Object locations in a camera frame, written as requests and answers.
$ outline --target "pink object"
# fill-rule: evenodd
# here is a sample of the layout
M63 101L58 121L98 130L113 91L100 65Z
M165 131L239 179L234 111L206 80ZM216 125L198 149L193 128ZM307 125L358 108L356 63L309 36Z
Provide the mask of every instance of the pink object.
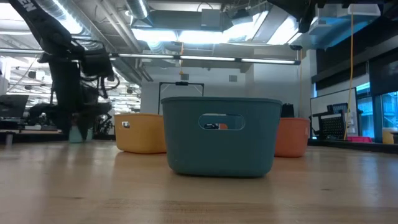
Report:
M363 137L363 136L347 136L347 140L352 142L372 142L370 137Z
M302 157L308 144L310 120L281 118L277 133L275 156Z

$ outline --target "desk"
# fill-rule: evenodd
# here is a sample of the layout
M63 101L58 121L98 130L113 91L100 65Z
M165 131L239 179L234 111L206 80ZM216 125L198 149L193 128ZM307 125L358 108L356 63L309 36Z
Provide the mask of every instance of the desk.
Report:
M0 130L0 133L16 133L16 134L60 134L60 131L41 131L41 130Z
M0 223L397 223L398 156L309 147L260 179L173 173L114 142L0 149Z

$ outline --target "yellow cable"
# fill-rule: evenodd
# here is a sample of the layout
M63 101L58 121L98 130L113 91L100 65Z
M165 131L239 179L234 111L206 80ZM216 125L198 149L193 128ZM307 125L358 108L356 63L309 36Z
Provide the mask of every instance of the yellow cable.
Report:
M299 115L301 115L302 108L303 108L303 106L302 106L302 77L303 77L302 65L303 65L303 49L300 50L300 106L298 108Z
M347 138L348 129L348 116L349 116L349 106L351 104L351 89L353 88L353 74L354 74L354 4L351 4L351 73L349 76L349 90L348 90L348 107L347 107L347 118L346 118L346 128L344 131L344 140Z

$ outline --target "yellow plastic bin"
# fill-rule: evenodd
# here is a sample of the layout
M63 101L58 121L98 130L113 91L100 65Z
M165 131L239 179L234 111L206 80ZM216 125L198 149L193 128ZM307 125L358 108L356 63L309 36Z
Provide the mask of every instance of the yellow plastic bin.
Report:
M140 154L166 152L162 115L118 114L114 120L120 150Z

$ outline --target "orange plastic bin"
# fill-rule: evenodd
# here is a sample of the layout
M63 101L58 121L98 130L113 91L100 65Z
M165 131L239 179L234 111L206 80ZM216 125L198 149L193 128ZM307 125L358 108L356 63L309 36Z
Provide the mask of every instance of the orange plastic bin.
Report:
M140 154L166 152L162 115L118 114L114 120L118 149Z
M308 144L310 120L281 118L277 133L275 156L302 157Z

